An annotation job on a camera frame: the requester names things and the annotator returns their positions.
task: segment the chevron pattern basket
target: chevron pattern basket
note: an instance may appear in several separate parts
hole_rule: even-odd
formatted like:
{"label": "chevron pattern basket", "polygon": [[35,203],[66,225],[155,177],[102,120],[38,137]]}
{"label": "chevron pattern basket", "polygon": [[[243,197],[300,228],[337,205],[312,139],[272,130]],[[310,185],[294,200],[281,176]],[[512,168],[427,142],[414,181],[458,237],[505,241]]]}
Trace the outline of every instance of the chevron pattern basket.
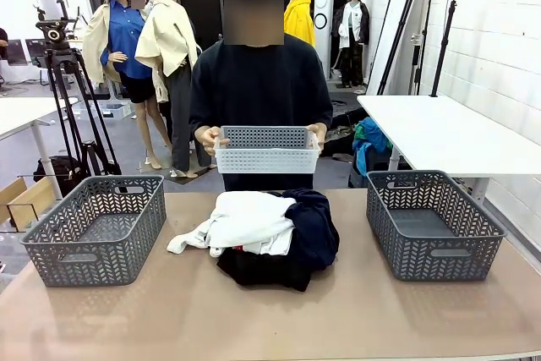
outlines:
{"label": "chevron pattern basket", "polygon": [[401,281],[482,281],[505,231],[443,172],[369,172],[366,215]]}
{"label": "chevron pattern basket", "polygon": [[163,177],[92,177],[21,242],[48,287],[127,285],[165,220]]}

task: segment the beige tabletop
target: beige tabletop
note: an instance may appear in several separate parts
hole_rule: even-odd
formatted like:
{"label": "beige tabletop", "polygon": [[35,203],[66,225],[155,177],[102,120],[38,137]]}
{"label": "beige tabletop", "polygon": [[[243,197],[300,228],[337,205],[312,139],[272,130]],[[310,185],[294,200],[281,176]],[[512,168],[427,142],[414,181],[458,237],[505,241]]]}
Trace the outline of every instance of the beige tabletop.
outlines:
{"label": "beige tabletop", "polygon": [[134,284],[46,289],[27,266],[0,296],[0,360],[541,355],[541,276],[509,243],[486,282],[399,282],[366,221],[366,192],[326,194],[340,252],[306,293],[241,288],[206,250],[169,254],[169,240],[207,218],[216,199],[169,194],[168,220]]}

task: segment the black shorts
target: black shorts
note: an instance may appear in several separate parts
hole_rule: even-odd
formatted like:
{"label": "black shorts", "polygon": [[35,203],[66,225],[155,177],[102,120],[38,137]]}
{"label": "black shorts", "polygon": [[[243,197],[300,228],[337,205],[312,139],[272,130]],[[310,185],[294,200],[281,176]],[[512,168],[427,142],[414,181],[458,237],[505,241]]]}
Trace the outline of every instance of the black shorts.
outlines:
{"label": "black shorts", "polygon": [[119,72],[119,74],[122,85],[126,88],[129,100],[131,100],[132,103],[143,103],[156,94],[152,78],[135,79],[130,78],[124,72]]}

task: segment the brick wall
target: brick wall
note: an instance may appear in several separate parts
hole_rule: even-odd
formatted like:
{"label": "brick wall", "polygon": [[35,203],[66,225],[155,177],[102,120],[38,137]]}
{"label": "brick wall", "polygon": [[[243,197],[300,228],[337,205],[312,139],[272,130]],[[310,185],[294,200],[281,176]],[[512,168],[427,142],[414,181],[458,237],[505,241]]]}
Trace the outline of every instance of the brick wall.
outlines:
{"label": "brick wall", "polygon": [[[447,3],[432,2],[423,93],[434,78]],[[439,91],[541,145],[541,0],[457,3]],[[541,247],[541,177],[493,179],[487,196]]]}

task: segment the white table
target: white table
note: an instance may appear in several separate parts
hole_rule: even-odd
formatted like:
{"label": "white table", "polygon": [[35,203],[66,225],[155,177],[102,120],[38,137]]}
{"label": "white table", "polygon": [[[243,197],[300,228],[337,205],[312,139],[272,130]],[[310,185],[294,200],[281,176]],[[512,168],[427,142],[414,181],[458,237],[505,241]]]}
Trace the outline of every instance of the white table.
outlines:
{"label": "white table", "polygon": [[[76,97],[70,97],[69,102],[77,102]],[[60,106],[65,107],[63,100]],[[0,139],[17,134],[19,131],[32,128],[32,134],[36,140],[37,149],[40,152],[41,163],[45,174],[54,175],[51,160],[46,152],[40,125],[49,125],[40,118],[57,111],[57,104],[53,97],[3,97],[0,98]],[[52,185],[57,199],[62,198],[57,179],[52,177]]]}
{"label": "white table", "polygon": [[502,175],[541,175],[541,146],[446,96],[359,96],[358,102],[417,170],[474,178],[483,201],[489,180]]}

